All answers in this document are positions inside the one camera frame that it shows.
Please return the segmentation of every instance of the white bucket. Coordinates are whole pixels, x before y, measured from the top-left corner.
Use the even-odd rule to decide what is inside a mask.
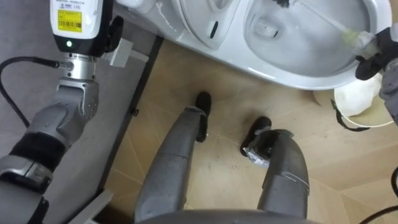
[[[334,90],[314,91],[313,95],[319,105],[326,108],[336,108],[336,106],[333,105],[335,102]],[[380,128],[394,122],[388,110],[384,106],[384,100],[378,96],[373,99],[372,106],[359,115],[345,116],[344,114],[340,113],[339,110],[336,110],[336,112],[336,118],[340,123],[340,117],[340,120],[343,122],[343,124],[340,124],[343,127],[347,128],[347,123],[350,124],[350,126],[357,127],[357,129],[347,128],[351,131],[365,131],[369,128]]]

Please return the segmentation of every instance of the black foot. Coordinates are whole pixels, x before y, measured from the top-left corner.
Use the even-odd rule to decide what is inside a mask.
[[[265,127],[271,127],[272,126],[272,121],[265,117],[262,116],[258,118],[250,127],[249,133],[242,142],[242,145],[240,147],[240,151],[242,156],[247,157],[248,155],[246,154],[246,151],[243,149],[244,147],[247,147],[250,142],[252,142],[256,138],[256,131],[262,130]]]
[[[195,106],[206,114],[206,116],[200,118],[199,133],[197,136],[197,142],[204,142],[207,137],[207,121],[211,111],[211,95],[204,91],[199,93]]]
[[[211,111],[211,96],[207,92],[201,92],[197,96],[195,106],[205,112],[206,116],[209,117]]]

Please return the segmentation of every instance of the gray wall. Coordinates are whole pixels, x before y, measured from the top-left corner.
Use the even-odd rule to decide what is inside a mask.
[[[134,48],[149,54],[155,35],[132,24],[126,24],[125,30],[123,36],[134,41]],[[0,61],[22,55],[62,59],[50,28],[49,0],[0,0]],[[98,64],[98,114],[54,173],[45,194],[50,201],[46,223],[60,223],[95,193],[144,65],[133,58],[126,68]],[[53,97],[60,76],[60,70],[22,62],[8,67],[2,80],[31,120]],[[0,156],[10,152],[24,131],[21,121],[0,97]]]

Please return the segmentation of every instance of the yellow label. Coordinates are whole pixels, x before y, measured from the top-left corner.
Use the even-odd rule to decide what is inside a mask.
[[[81,12],[58,10],[58,29],[81,32]]]

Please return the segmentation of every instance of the black cable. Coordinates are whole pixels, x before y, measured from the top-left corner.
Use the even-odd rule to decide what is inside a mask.
[[[398,167],[394,170],[394,172],[392,173],[392,176],[391,176],[392,190],[394,191],[395,195],[398,198],[397,177],[398,177]]]
[[[398,197],[397,178],[398,178],[398,167],[393,171],[392,176],[391,176],[392,190],[394,191],[395,195]],[[373,221],[383,215],[387,215],[388,213],[395,212],[395,211],[398,211],[398,205],[380,210],[380,211],[376,212],[375,214],[367,217],[360,224],[368,224],[371,221]]]
[[[16,62],[32,62],[32,63],[37,63],[40,65],[45,65],[45,66],[52,67],[52,68],[58,68],[60,66],[60,62],[54,61],[54,60],[48,60],[48,59],[44,59],[44,58],[38,58],[38,57],[14,57],[14,58],[5,60],[2,64],[0,64],[0,93],[2,94],[4,99],[6,99],[7,103],[10,104],[10,106],[15,111],[15,113],[18,115],[18,117],[22,120],[25,127],[29,127],[29,125],[30,125],[29,121],[26,119],[25,115],[22,113],[22,111],[18,108],[18,106],[14,103],[14,101],[8,95],[6,89],[4,88],[2,81],[1,81],[2,71],[8,65],[10,65],[12,63],[16,63]]]
[[[388,213],[395,212],[395,211],[398,211],[398,205],[392,206],[392,207],[389,207],[389,208],[385,208],[383,210],[380,210],[380,211],[376,212],[375,214],[367,217],[360,224],[368,224],[371,221],[373,221],[373,220],[375,220],[377,218],[380,218],[383,215],[387,215]]]

